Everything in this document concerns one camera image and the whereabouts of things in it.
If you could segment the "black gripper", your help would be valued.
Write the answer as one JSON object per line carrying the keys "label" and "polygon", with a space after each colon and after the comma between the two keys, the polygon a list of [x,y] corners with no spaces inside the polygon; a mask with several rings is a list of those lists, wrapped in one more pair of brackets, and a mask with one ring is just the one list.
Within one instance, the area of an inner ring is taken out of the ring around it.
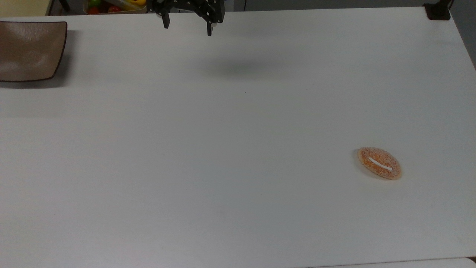
{"label": "black gripper", "polygon": [[211,36],[213,28],[222,23],[225,16],[224,0],[148,0],[148,12],[155,13],[162,19],[165,29],[170,25],[169,13],[172,7],[196,13],[207,22],[207,35]]}

